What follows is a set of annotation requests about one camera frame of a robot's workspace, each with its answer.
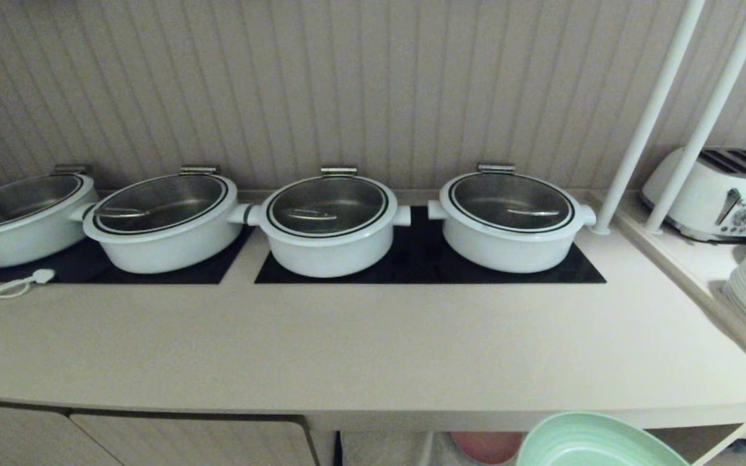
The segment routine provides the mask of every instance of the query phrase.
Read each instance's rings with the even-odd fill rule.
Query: stainless steel lid
[[[50,209],[73,195],[83,180],[72,175],[30,178],[0,188],[0,225]]]
[[[108,197],[94,212],[94,224],[119,235],[166,230],[204,215],[228,194],[208,175],[172,175],[137,183]]]
[[[276,195],[267,207],[270,224],[296,236],[332,237],[361,230],[384,215],[385,192],[363,178],[311,178]]]
[[[562,192],[513,172],[474,173],[454,183],[449,194],[460,212],[503,230],[551,231],[574,217],[572,204]]]

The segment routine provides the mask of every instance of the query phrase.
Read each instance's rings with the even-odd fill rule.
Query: pot rim
[[[155,182],[156,180],[160,180],[163,178],[171,178],[171,177],[215,177],[217,180],[219,180],[221,183],[224,184],[224,194],[221,196],[220,200],[217,201],[216,206],[212,207],[211,209],[204,210],[204,212],[199,213],[198,215],[183,221],[181,223],[178,223],[176,225],[171,225],[171,227],[163,227],[162,229],[158,229],[155,231],[147,231],[147,232],[128,232],[128,233],[113,233],[111,231],[102,230],[100,227],[98,227],[95,223],[95,215],[94,212],[96,210],[100,209],[101,206],[105,205],[108,201],[110,201],[113,197],[116,195],[121,194],[122,192],[127,192],[130,189],[135,188],[136,186],[145,184],[145,183],[151,183]],[[180,233],[184,233],[189,230],[193,230],[195,228],[198,228],[200,225],[204,225],[205,223],[212,221],[213,219],[224,216],[226,213],[230,212],[233,206],[236,206],[238,203],[238,189],[234,182],[232,182],[229,178],[222,177],[220,175],[207,175],[207,174],[173,174],[173,175],[166,175],[163,177],[154,177],[154,178],[148,178],[147,180],[142,180],[142,182],[134,183],[132,185],[127,186],[126,188],[120,189],[119,191],[113,192],[109,197],[104,198],[103,200],[99,201],[98,203],[94,204],[94,206],[91,207],[91,209],[88,210],[88,212],[85,215],[85,219],[83,219],[83,229],[85,230],[86,236],[88,236],[91,239],[94,239],[95,241],[99,241],[101,243],[109,243],[109,244],[134,244],[134,243],[146,243],[151,241],[158,241],[158,239],[164,239],[171,236],[180,235]]]
[[[79,173],[41,175],[39,177],[24,178],[22,180],[17,180],[15,182],[2,185],[0,186],[0,189],[8,188],[8,186],[11,186],[17,183],[29,182],[30,180],[38,180],[38,179],[45,178],[45,177],[76,177],[80,185],[78,186],[77,189],[74,189],[73,192],[66,195],[66,197],[58,201],[58,203],[53,204],[52,206],[45,207],[42,210],[38,210],[38,212],[33,212],[32,214],[29,214],[27,216],[23,216],[21,218],[17,218],[15,220],[7,221],[7,222],[0,224],[0,233],[4,233],[5,231],[9,231],[9,230],[15,230],[17,228],[24,227],[25,225],[29,225],[37,221],[41,221],[42,219],[48,218],[49,216],[56,215],[57,213],[61,212],[62,210],[65,210],[66,208],[72,206],[73,204],[79,203],[79,201],[83,197],[85,197],[86,195],[88,195],[89,192],[94,190],[94,179],[87,175],[82,175]]]
[[[352,178],[371,183],[376,186],[376,188],[381,189],[383,194],[385,194],[385,203],[387,204],[384,212],[382,212],[375,221],[365,225],[364,227],[350,231],[349,233],[340,233],[336,236],[297,236],[287,233],[284,230],[280,230],[278,227],[273,225],[271,221],[269,221],[269,207],[272,206],[273,201],[279,195],[283,194],[285,191],[287,191],[287,189],[290,189],[293,186],[298,185],[299,183],[306,183],[321,178],[322,177],[310,177],[303,180],[298,180],[294,183],[289,183],[287,186],[284,186],[283,188],[273,192],[263,203],[261,203],[260,206],[256,206],[255,208],[258,209],[258,224],[260,225],[261,230],[263,230],[267,236],[273,239],[277,239],[278,241],[284,242],[288,245],[296,245],[297,247],[335,247],[336,245],[346,245],[347,243],[360,241],[360,239],[372,236],[382,228],[388,227],[392,224],[393,218],[394,216],[396,216],[396,210],[398,208],[396,194],[394,194],[394,192],[390,188],[387,188],[387,186],[377,182],[376,180],[367,177],[356,176]]]
[[[466,215],[461,210],[459,210],[458,207],[456,207],[456,204],[454,204],[453,200],[451,199],[451,189],[454,185],[456,185],[456,183],[459,182],[459,180],[480,174],[484,174],[484,172],[465,173],[464,175],[454,177],[447,183],[445,183],[444,186],[442,186],[442,189],[439,190],[439,203],[442,204],[445,212],[447,212],[450,218],[453,218],[461,222],[462,224],[465,224],[466,227],[470,227],[471,229],[479,231],[480,233],[485,233],[486,235],[495,236],[497,238],[512,239],[512,241],[524,241],[532,243],[556,241],[557,239],[563,239],[566,236],[574,236],[583,227],[584,220],[583,216],[580,215],[581,204],[577,202],[573,195],[569,194],[564,189],[554,186],[554,184],[552,183],[545,182],[544,180],[536,177],[520,175],[517,173],[513,175],[508,174],[507,176],[524,177],[537,183],[545,184],[545,186],[554,189],[554,191],[557,191],[558,194],[565,197],[566,200],[568,200],[569,204],[571,204],[571,220],[563,225],[560,225],[560,227],[552,228],[547,231],[530,230],[527,232],[505,230],[498,227],[492,227],[487,223],[474,220],[473,218],[471,218],[471,216]]]

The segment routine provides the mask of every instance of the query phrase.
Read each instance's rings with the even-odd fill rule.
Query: cabinet
[[[121,466],[53,410],[0,405],[0,466]]]
[[[317,466],[298,416],[75,412],[71,421],[124,466]]]

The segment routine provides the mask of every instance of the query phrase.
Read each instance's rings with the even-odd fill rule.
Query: toaster lever
[[[725,206],[722,207],[721,212],[719,213],[716,225],[721,225],[722,222],[725,221],[725,218],[727,218],[727,215],[731,210],[733,210],[733,207],[738,204],[738,201],[741,201],[741,192],[738,192],[738,189],[736,188],[729,190],[727,192],[727,198],[725,199]]]

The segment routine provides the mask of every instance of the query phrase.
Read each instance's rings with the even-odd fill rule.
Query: green plate
[[[527,435],[517,466],[688,466],[651,434],[613,417],[569,412]]]

